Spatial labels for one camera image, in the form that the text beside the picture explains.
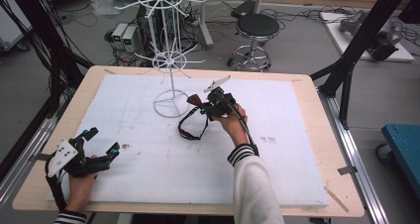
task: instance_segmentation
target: wooden table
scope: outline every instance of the wooden table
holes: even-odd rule
[[[90,102],[101,84],[102,78],[106,74],[142,74],[148,70],[150,69],[138,67],[91,67],[56,125],[42,153],[51,154],[61,139],[74,136]],[[318,93],[309,76],[301,74],[217,70],[186,69],[185,71],[192,77],[222,78],[232,75],[240,79],[291,81],[330,204],[326,207],[316,208],[287,207],[281,209],[282,213],[286,216],[311,217],[361,217],[364,215],[365,211],[351,176],[349,174],[340,175],[338,172],[338,168],[344,168],[346,163],[326,112],[318,97]],[[161,73],[151,70],[147,75],[161,75]],[[174,76],[184,75],[182,73],[175,73]],[[36,161],[13,201],[13,207],[15,209],[57,210],[53,201],[47,201],[50,188],[45,180],[44,165],[45,162]],[[207,215],[232,215],[233,213],[231,205],[124,202],[92,202],[87,206],[86,211]]]

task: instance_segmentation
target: floor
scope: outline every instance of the floor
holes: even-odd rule
[[[121,15],[93,16],[88,0],[62,0],[55,4],[61,15],[68,20],[65,31],[79,49],[95,64],[112,62],[112,49],[104,40],[105,34],[119,22],[131,22],[136,8],[129,8]],[[295,15],[309,9],[305,6],[263,5],[279,12]],[[215,13],[207,21],[214,47],[188,55],[188,59],[205,59],[204,63],[192,63],[188,68],[232,70],[226,66],[230,52],[247,44],[241,36],[235,36],[234,24],[214,22],[235,22],[230,17],[230,9],[225,4],[207,7],[208,15]],[[306,18],[282,21],[285,28],[265,45],[271,56],[272,67],[265,72],[311,74],[333,63],[339,51],[323,24]],[[419,26],[409,26],[420,32]],[[402,40],[401,44],[411,53],[420,55],[420,48]],[[412,62],[373,62],[360,60],[354,71],[349,126],[353,138],[363,158],[369,177],[373,183],[389,223],[420,223],[420,201],[411,189],[397,163],[383,165],[375,157],[374,150],[384,142],[380,128],[388,123],[420,124],[420,57]],[[321,85],[325,78],[315,81]],[[0,57],[0,160],[19,139],[35,114],[49,97],[49,74],[43,68],[33,50],[19,52],[11,50]],[[340,101],[341,90],[337,92]],[[54,212],[17,211],[11,206],[12,193],[0,210],[0,223],[52,223]],[[99,213],[93,223],[117,223],[118,214]],[[190,223],[196,220],[187,218]],[[286,223],[310,223],[307,217],[285,217]],[[368,213],[361,218],[332,218],[332,223],[372,223]]]

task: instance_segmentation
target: white sleeve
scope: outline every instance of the white sleeve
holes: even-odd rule
[[[249,145],[228,158],[234,166],[234,217],[236,224],[284,223],[272,190],[269,172]]]

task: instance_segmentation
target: person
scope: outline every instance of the person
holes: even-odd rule
[[[236,104],[245,121],[248,116],[240,104]],[[234,167],[234,220],[236,224],[283,224],[284,219],[271,186],[268,169],[263,160],[255,155],[248,136],[238,116],[234,113],[226,117],[213,117],[221,123],[231,137],[235,149],[228,156]],[[94,175],[71,177],[70,199],[61,211],[56,223],[83,224],[86,215],[81,213],[89,202],[94,183]]]

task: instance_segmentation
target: hand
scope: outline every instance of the hand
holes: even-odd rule
[[[241,116],[245,122],[248,121],[247,112],[241,107],[239,103],[236,104]],[[235,147],[248,143],[247,133],[244,130],[238,116],[234,111],[231,112],[227,117],[213,117],[214,120],[219,121],[222,124],[223,129],[229,134]]]
[[[70,182],[70,200],[65,210],[73,212],[82,212],[90,201],[93,184],[98,173],[92,173],[87,176],[73,177],[69,175]]]

